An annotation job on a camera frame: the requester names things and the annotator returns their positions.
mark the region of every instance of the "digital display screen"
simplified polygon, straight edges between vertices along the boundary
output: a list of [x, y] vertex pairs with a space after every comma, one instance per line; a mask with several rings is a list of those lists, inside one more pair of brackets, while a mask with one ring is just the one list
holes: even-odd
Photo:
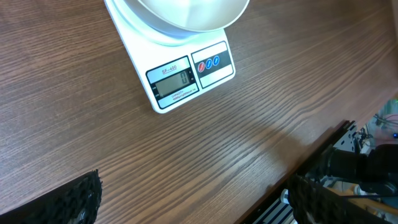
[[171, 92], [181, 89], [184, 86], [187, 86], [188, 84], [188, 74], [186, 71], [182, 71], [156, 83], [155, 85], [159, 95], [163, 97]]

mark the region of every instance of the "scale control panel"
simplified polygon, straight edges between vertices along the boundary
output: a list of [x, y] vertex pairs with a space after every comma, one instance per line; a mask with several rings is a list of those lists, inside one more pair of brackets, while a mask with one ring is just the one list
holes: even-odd
[[233, 74], [232, 58], [227, 43], [222, 41], [153, 68], [146, 72], [146, 77], [157, 105], [164, 110], [212, 89]]

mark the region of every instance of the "wooden table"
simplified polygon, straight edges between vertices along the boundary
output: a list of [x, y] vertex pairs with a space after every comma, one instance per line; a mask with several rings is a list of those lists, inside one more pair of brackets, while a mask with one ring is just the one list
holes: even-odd
[[157, 114], [103, 1], [1, 1], [0, 213], [99, 169], [96, 223], [234, 223], [398, 90], [389, 1], [252, 0], [226, 33], [236, 76]]

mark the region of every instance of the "digital kitchen scale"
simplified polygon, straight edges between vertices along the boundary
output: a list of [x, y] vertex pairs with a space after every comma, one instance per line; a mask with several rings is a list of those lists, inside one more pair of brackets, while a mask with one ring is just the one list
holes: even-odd
[[224, 29], [171, 37], [148, 26], [124, 1], [105, 3], [156, 112], [169, 112], [235, 76]]

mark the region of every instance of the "button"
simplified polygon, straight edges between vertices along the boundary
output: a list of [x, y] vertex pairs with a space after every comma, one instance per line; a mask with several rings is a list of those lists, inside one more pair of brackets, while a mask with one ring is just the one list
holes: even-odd
[[200, 64], [198, 65], [198, 72], [203, 72], [204, 70], [205, 70], [205, 63], [200, 62]]
[[220, 62], [220, 57], [217, 55], [213, 58], [213, 65], [217, 66]]
[[206, 61], [206, 68], [207, 68], [207, 69], [210, 69], [212, 65], [213, 65], [213, 62], [211, 61], [211, 59], [207, 59], [207, 61]]

